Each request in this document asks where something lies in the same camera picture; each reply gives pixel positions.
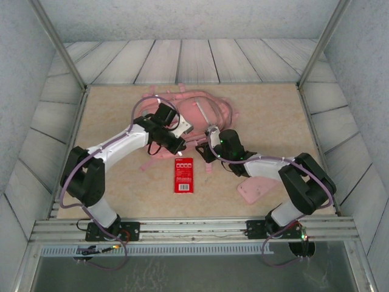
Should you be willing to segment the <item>pink student backpack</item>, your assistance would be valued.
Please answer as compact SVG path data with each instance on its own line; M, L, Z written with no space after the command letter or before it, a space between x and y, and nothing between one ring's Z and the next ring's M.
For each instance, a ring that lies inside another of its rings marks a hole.
M226 98L215 97L200 90L187 91L184 85L180 84L179 86L179 92L167 91L155 96L170 101L178 109L179 114L193 126L193 130L189 134L183 135L187 146L183 150L183 154L189 154L189 152L195 150L195 146L206 142L205 132L210 126L217 126L219 130L232 128L239 112L235 109L233 103ZM158 103L157 99L142 101L140 108L137 109L136 117L154 114L157 111ZM178 157L178 154L173 155L162 147L140 169L144 172L162 159Z

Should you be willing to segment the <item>pink pencil case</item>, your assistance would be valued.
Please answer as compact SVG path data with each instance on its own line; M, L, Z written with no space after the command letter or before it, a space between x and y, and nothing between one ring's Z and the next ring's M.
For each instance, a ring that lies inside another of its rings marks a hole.
M279 181L261 176L247 178L238 187L238 193L244 198L248 204L256 203L260 198L265 196Z

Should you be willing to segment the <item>red card package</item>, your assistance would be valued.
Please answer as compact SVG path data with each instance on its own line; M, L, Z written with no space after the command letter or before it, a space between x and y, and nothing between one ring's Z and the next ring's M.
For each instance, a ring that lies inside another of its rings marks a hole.
M174 161L174 193L193 193L193 158L176 158Z

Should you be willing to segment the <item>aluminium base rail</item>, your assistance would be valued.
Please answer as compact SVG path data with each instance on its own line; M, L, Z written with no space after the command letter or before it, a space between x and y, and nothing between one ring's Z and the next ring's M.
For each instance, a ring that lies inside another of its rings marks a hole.
M247 220L258 217L134 219L140 223L137 242L130 243L221 243L247 242ZM304 239L272 239L279 242L357 240L359 234L350 217L313 216L299 223L306 228ZM87 221L57 219L37 221L30 243L85 243Z

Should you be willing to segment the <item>aluminium table side rail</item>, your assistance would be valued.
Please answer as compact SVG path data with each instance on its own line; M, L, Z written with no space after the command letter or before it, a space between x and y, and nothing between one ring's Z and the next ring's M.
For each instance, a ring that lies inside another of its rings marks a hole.
M56 184L55 184L55 187L54 187L53 192L52 192L52 201L51 201L51 204L49 207L49 212L48 212L46 220L50 220L52 218L57 217L57 214L55 213L55 211L58 210L59 207L54 208L54 205L57 203L58 198L60 197L60 193L61 193L61 186L60 186L61 176L62 176L63 170L66 166L66 162L67 162L67 158L69 156L69 153L71 152L72 148L74 147L75 141L77 139L78 130L80 127L84 108L85 108L90 91L91 91L91 85L87 85L84 93L81 95L80 103L77 106L74 119L71 123L69 139L66 142L66 150L64 152L64 159L63 159L63 162L61 164L60 170L58 172Z
M297 94L299 96L300 103L301 103L301 106L303 108L304 114L306 116L308 127L309 127L309 130L311 132L312 140L314 142L315 152L316 152L316 154L318 156L318 159L320 161L320 165L322 166L324 171L327 174L329 174L328 173L328 166L326 164L325 155L324 155L324 152L322 151L322 148L321 148L321 145L320 145L320 141L319 141L319 138L318 138L318 134L317 134L317 131L315 129L315 125L314 125L314 122L313 122L313 119L312 119L312 115L311 115L311 113L309 111L309 107L308 107L306 98L305 98L305 96L303 94L303 90L298 87L298 83L295 83L294 86L295 86Z

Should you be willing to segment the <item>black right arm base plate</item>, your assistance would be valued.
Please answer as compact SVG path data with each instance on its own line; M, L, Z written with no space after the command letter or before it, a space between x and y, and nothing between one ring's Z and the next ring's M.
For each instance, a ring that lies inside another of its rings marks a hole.
M304 239L306 228L300 223L294 223L287 230L272 237L272 239ZM244 235L249 240L265 240L270 233L265 227L265 220L247 220Z

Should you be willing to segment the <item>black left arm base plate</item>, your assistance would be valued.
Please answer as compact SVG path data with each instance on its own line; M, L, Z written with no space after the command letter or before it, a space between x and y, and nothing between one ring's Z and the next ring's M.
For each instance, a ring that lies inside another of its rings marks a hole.
M114 235L123 242L137 242L140 236L140 223L138 221L124 221L115 223L110 228L102 231L95 223L89 223L86 229L85 240L87 242L114 241L107 233Z

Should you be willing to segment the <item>aluminium frame post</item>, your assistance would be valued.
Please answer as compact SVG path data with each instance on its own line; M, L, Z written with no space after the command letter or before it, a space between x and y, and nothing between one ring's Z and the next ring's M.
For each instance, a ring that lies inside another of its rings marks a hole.
M48 14L46 13L42 3L40 2L40 0L27 0L27 2L30 4L35 15L39 19L43 29L46 31L52 44L54 45L55 49L57 50L62 62L68 68L71 76L73 76L73 78L77 82L78 86L83 91L85 91L87 88L87 84L82 79L79 71L77 70L77 68L75 66L75 63L71 59L71 56L69 55L68 51L66 50L63 42L60 40L60 36L59 36L58 32L56 31L56 29L54 28L52 21L50 20Z
M340 20L342 19L342 16L346 12L351 1L352 0L339 0L339 2L337 3L327 25L325 26L322 34L320 35L320 38L318 39L316 47L313 53L311 54L300 76L300 79L297 82L298 90L302 89L303 85L307 82L316 62L318 61L324 49L328 45L333 33L335 32L337 26L339 25Z

